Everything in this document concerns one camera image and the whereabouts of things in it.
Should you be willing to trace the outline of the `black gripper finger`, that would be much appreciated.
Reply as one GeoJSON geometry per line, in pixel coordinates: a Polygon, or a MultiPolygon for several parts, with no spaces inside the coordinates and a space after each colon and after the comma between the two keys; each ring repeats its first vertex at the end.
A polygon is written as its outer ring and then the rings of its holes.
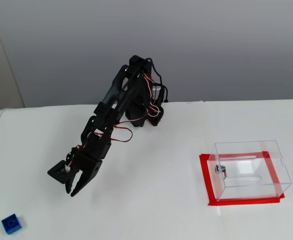
{"type": "Polygon", "coordinates": [[[80,182],[75,182],[78,170],[70,173],[70,178],[65,183],[65,190],[67,194],[76,195],[80,191],[80,182]]]}
{"type": "Polygon", "coordinates": [[[72,193],[70,194],[74,197],[76,194],[80,192],[98,173],[103,161],[93,161],[81,169],[82,174],[76,183],[75,188],[73,189],[72,193]]]}

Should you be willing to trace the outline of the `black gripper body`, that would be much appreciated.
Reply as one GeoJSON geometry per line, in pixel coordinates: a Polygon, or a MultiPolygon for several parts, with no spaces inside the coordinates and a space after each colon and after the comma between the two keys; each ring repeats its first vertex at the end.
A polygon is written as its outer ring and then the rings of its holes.
{"type": "Polygon", "coordinates": [[[88,166],[89,163],[102,161],[101,159],[93,159],[82,153],[76,153],[72,159],[71,167],[74,169],[82,170],[85,166],[88,166]]]}

